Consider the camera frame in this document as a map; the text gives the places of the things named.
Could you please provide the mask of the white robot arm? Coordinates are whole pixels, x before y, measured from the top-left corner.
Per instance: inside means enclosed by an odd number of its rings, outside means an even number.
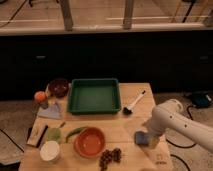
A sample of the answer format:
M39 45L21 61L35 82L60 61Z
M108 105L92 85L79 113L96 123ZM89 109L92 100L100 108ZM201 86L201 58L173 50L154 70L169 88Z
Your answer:
M176 99L156 105L147 123L147 140L154 148L167 128L177 131L213 153L213 128L181 115L183 105Z

